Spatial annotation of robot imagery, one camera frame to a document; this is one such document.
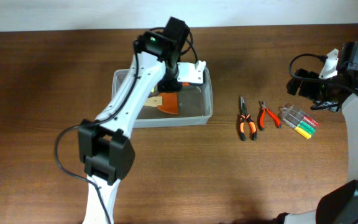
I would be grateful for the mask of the orange scraper with wooden handle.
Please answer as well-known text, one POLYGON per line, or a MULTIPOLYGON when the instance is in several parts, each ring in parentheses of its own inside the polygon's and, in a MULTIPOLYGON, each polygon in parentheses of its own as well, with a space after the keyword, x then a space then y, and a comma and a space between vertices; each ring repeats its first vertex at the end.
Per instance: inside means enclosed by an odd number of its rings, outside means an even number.
POLYGON ((147 98, 144 106, 157 108, 167 114, 178 114, 178 94, 161 93, 158 96, 147 98))

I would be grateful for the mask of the clear plastic storage box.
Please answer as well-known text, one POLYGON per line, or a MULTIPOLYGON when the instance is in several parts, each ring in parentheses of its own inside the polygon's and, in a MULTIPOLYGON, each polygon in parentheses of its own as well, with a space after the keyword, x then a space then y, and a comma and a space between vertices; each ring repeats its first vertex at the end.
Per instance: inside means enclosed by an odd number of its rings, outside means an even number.
POLYGON ((142 107, 135 128, 204 125, 213 114, 213 89, 209 70, 203 72, 204 84, 183 86, 177 93, 178 114, 164 113, 158 108, 142 107))

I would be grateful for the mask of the clear case of mini screwdrivers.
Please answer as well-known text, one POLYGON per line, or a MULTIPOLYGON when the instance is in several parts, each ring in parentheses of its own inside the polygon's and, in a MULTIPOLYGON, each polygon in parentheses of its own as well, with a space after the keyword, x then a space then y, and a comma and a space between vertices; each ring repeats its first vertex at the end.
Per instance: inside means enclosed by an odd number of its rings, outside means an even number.
POLYGON ((278 117, 305 139, 312 138, 319 126, 309 114, 290 103, 279 107, 278 117))

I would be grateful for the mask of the long-nose pliers orange-black handles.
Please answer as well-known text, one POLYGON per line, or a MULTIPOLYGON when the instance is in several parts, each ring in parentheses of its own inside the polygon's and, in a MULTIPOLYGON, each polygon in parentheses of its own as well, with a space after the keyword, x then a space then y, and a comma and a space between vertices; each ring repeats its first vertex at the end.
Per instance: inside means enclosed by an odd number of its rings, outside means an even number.
POLYGON ((238 125, 237 125, 239 131, 239 137, 241 141, 246 141, 247 137, 245 133, 245 125, 247 123, 250 127, 251 140, 255 141, 257 139, 257 127, 251 115, 247 111, 246 103, 242 95, 239 95, 239 108, 241 112, 238 118, 238 125))

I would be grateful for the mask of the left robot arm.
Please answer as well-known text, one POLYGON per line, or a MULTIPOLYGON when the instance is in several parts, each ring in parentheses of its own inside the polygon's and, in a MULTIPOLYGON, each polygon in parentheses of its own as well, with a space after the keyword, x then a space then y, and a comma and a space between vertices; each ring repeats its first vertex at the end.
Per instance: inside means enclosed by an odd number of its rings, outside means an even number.
POLYGON ((84 223, 113 223, 117 189, 135 159, 130 141, 135 120, 153 87, 162 93, 180 91, 180 73, 193 75, 180 60, 184 44, 190 42, 190 28, 175 17, 165 27, 140 35, 133 42, 133 59, 123 84, 94 121, 81 122, 79 157, 88 183, 84 223))

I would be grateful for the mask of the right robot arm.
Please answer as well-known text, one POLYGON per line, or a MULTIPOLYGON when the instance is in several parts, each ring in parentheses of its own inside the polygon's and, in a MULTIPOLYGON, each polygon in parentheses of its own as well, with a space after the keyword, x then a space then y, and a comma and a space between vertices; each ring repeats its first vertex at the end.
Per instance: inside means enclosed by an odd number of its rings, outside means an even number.
POLYGON ((287 92, 311 100, 312 110, 342 112, 348 141, 347 180, 322 197, 315 210, 281 213, 274 223, 358 223, 358 41, 316 58, 324 64, 319 73, 288 69, 287 92))

